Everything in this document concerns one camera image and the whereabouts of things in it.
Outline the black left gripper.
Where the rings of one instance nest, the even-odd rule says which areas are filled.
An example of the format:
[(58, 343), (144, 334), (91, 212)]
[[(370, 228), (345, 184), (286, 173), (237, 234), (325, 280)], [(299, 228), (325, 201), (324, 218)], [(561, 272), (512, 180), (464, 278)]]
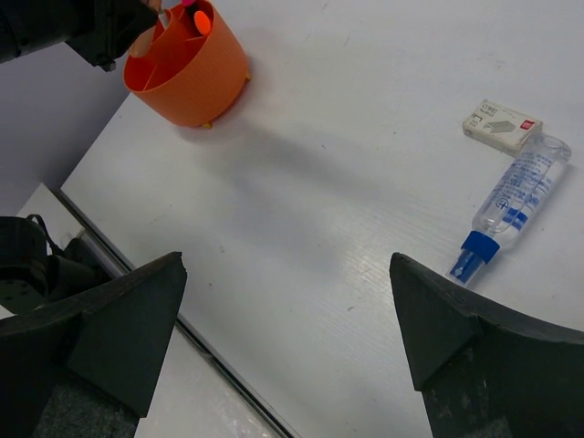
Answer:
[(65, 43), (91, 66), (111, 72), (156, 25), (159, 10), (140, 0), (2, 0), (1, 62)]

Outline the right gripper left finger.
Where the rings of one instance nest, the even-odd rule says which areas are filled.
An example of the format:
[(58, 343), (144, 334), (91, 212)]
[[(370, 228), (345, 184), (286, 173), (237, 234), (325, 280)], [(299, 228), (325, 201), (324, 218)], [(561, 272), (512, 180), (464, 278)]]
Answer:
[(171, 252), (1, 321), (4, 437), (132, 437), (147, 416), (187, 273)]

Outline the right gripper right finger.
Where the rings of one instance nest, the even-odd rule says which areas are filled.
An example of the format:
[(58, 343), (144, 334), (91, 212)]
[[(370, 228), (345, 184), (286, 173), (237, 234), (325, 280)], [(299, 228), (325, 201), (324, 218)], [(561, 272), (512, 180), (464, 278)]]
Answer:
[(582, 436), (582, 332), (502, 306), (400, 253), (390, 279), (433, 436)]

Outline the blue glue bottle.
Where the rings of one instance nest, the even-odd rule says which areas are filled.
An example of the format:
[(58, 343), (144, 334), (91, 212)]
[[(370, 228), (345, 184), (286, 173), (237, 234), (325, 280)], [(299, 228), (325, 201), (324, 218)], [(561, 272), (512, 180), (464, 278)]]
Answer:
[(561, 181), (571, 156), (570, 147), (555, 137), (527, 139), (475, 214), (447, 276), (466, 287), (499, 252), (513, 246)]

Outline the orange highlighter black body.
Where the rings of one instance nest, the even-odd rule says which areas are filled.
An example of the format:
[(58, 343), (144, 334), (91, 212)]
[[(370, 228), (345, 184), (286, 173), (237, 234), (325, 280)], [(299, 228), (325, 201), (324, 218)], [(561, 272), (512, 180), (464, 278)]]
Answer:
[(201, 36), (207, 37), (211, 33), (213, 25), (212, 20), (203, 10), (197, 10), (193, 14), (193, 22), (197, 32)]

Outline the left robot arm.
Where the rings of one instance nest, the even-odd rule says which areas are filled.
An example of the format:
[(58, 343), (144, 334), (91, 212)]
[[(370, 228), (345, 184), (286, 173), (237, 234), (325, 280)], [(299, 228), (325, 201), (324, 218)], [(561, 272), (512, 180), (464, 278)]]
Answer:
[[(155, 1), (4, 1), (1, 60), (65, 43), (106, 72), (155, 27)], [(70, 260), (38, 214), (1, 219), (1, 305), (21, 314), (101, 283), (99, 271)]]

